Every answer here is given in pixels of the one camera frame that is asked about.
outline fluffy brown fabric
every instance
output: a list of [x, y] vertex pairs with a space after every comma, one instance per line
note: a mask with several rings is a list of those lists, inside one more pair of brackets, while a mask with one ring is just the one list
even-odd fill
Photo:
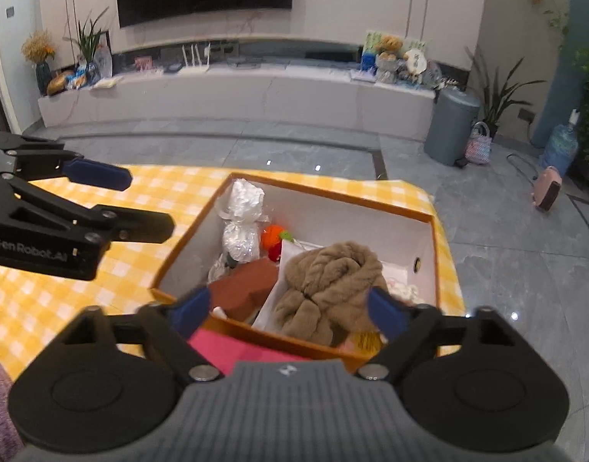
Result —
[[331, 345], [335, 327], [377, 331], [367, 296], [372, 286], [387, 287], [382, 263], [367, 247], [347, 241], [299, 254], [286, 265], [286, 282], [274, 313], [283, 335]]

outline cardboard box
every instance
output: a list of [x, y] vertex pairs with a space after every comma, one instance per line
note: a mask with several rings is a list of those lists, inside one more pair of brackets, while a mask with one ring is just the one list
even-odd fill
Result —
[[[217, 207], [230, 195], [235, 179], [247, 179], [262, 188], [265, 212], [273, 223], [284, 226], [296, 239], [325, 246], [348, 240], [366, 245], [381, 261], [402, 266], [407, 271], [407, 283], [418, 287], [419, 296], [425, 302], [438, 305], [438, 256], [432, 216], [338, 192], [240, 173], [233, 173], [225, 180], [158, 271], [151, 289], [158, 301], [172, 303], [206, 284], [211, 265], [222, 253], [224, 220], [219, 217]], [[360, 353], [259, 331], [212, 315], [204, 327], [310, 359], [339, 358], [351, 371], [369, 359]]]

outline white logo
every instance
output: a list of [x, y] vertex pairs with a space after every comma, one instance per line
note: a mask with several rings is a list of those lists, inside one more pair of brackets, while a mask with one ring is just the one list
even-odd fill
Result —
[[40, 250], [34, 246], [26, 246], [22, 243], [10, 243], [9, 241], [1, 241], [1, 238], [0, 249], [8, 250], [11, 252], [20, 252], [22, 254], [31, 255], [34, 257], [42, 257], [43, 259], [60, 260], [61, 262], [68, 262], [68, 254], [63, 254], [61, 252], [53, 253], [50, 250]]
[[298, 369], [292, 365], [284, 365], [283, 367], [278, 368], [277, 371], [282, 375], [289, 377], [290, 375], [294, 375], [296, 372], [298, 372]]

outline bag handle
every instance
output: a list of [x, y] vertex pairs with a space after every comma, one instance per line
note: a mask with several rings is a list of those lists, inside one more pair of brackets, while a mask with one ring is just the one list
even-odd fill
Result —
[[489, 135], [491, 134], [491, 131], [489, 130], [489, 125], [487, 125], [487, 124], [486, 124], [484, 121], [477, 121], [476, 123], [474, 123], [474, 126], [472, 127], [472, 132], [473, 132], [474, 130], [478, 129], [478, 127], [479, 127], [479, 126], [480, 126], [480, 127], [484, 127], [484, 132], [485, 132], [485, 133], [484, 133], [484, 136], [485, 136], [485, 137], [489, 137]]

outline gingham tablecloth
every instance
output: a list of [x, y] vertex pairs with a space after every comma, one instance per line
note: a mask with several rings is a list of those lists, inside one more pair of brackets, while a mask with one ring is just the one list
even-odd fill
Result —
[[[15, 379], [82, 308], [98, 304], [109, 314], [133, 312], [152, 300], [149, 286], [158, 268], [231, 172], [197, 167], [130, 166], [134, 177], [125, 192], [73, 184], [66, 179], [37, 185], [87, 207], [95, 204], [148, 209], [171, 214], [175, 232], [162, 245], [114, 243], [94, 281], [75, 281], [0, 267], [0, 362]], [[464, 312], [461, 289], [444, 229], [428, 195], [402, 181], [361, 182], [299, 174], [246, 172], [329, 189], [421, 211], [435, 217], [440, 308]]]

